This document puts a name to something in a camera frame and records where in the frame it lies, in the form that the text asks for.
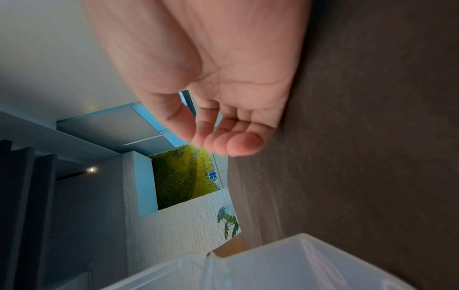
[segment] brown tabletop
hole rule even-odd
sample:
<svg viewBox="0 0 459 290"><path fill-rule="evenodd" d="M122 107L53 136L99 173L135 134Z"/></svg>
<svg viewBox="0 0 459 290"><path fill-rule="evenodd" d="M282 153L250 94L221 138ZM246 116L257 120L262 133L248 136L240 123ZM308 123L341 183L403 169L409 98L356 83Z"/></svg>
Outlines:
<svg viewBox="0 0 459 290"><path fill-rule="evenodd" d="M229 160L248 248L305 232L459 289L457 3L316 2L277 134Z"/></svg>

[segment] white brick wall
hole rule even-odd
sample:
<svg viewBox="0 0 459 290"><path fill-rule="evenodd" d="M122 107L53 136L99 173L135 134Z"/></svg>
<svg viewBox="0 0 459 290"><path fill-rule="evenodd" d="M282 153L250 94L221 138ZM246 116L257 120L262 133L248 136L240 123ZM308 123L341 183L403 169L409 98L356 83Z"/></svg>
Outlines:
<svg viewBox="0 0 459 290"><path fill-rule="evenodd" d="M128 275L185 253L205 255L221 246L226 242L224 224L217 223L222 206L234 214L227 188L139 217L135 195L125 194Z"/></svg>

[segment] human hand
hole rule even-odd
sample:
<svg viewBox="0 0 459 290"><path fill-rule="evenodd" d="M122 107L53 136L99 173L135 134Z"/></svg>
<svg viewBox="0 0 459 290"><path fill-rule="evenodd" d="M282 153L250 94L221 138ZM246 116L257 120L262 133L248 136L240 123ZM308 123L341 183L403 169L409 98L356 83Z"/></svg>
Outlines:
<svg viewBox="0 0 459 290"><path fill-rule="evenodd" d="M272 137L310 0L82 1L123 79L177 136L230 156L257 153ZM185 88L199 106L196 121L178 95Z"/></svg>

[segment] plastic container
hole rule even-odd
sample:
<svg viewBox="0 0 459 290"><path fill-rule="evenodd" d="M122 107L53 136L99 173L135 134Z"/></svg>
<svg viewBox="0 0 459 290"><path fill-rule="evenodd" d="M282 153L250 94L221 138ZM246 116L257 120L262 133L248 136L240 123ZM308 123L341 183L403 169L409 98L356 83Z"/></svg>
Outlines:
<svg viewBox="0 0 459 290"><path fill-rule="evenodd" d="M301 234L228 258L186 254L106 290L414 290L388 273Z"/></svg>

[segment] ceiling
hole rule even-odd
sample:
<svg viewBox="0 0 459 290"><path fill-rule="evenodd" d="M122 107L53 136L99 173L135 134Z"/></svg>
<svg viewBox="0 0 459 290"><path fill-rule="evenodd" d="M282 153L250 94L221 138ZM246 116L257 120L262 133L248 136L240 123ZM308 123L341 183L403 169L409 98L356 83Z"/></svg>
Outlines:
<svg viewBox="0 0 459 290"><path fill-rule="evenodd" d="M78 0L0 0L0 106L51 121L136 102Z"/></svg>

